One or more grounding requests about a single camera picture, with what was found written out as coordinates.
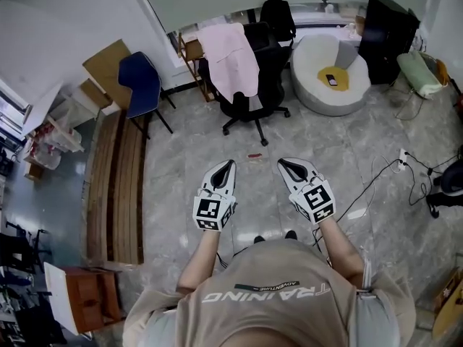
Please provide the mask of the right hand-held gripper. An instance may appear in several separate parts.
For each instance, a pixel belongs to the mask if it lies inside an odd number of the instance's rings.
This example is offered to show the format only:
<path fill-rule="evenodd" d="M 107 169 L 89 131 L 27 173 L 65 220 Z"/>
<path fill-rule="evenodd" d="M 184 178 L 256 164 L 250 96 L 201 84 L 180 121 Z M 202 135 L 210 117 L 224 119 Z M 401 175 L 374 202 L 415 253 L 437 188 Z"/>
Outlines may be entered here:
<path fill-rule="evenodd" d="M 296 211 L 313 225 L 336 213 L 336 201 L 330 184 L 315 166 L 301 158 L 280 158 L 278 170 L 290 192 L 289 200 Z"/>

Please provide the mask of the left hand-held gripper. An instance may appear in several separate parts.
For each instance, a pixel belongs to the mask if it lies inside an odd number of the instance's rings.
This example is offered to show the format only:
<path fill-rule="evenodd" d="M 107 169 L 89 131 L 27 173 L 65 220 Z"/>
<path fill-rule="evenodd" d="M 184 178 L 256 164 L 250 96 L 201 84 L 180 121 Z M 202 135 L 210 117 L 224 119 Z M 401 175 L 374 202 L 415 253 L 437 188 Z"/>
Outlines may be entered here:
<path fill-rule="evenodd" d="M 233 196 L 236 169 L 233 160 L 225 160 L 205 173 L 192 211 L 198 229 L 222 232 L 229 222 L 237 206 Z"/>

